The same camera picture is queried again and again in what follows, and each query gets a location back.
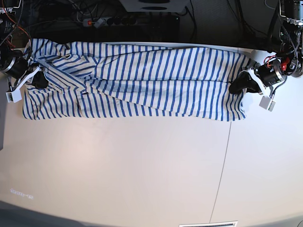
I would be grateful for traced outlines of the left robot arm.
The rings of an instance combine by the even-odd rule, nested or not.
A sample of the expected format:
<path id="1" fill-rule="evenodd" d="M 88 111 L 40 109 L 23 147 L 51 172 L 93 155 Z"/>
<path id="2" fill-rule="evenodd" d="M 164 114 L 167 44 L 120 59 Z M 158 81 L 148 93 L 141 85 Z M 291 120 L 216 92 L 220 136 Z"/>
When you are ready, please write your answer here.
<path id="1" fill-rule="evenodd" d="M 243 68 L 231 83 L 229 92 L 239 95 L 262 93 L 270 88 L 270 98 L 289 77 L 303 75 L 303 2 L 279 0 L 267 32 L 267 51 L 274 52 L 263 64 L 254 63 Z"/>

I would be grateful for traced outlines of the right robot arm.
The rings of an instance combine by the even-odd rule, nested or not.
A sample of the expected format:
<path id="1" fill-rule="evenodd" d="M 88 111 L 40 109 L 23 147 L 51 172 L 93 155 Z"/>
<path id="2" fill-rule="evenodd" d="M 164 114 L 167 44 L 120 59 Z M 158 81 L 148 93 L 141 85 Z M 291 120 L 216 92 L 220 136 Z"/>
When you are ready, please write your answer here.
<path id="1" fill-rule="evenodd" d="M 0 72 L 8 81 L 9 92 L 22 86 L 22 82 L 29 81 L 29 84 L 37 89 L 47 88 L 48 81 L 43 70 L 33 60 L 33 43 L 29 32 L 20 25 L 23 14 L 24 1 L 10 0 L 6 3 L 0 2 Z M 24 52 L 16 49 L 12 44 L 12 35 L 16 30 L 26 34 L 29 47 Z"/>

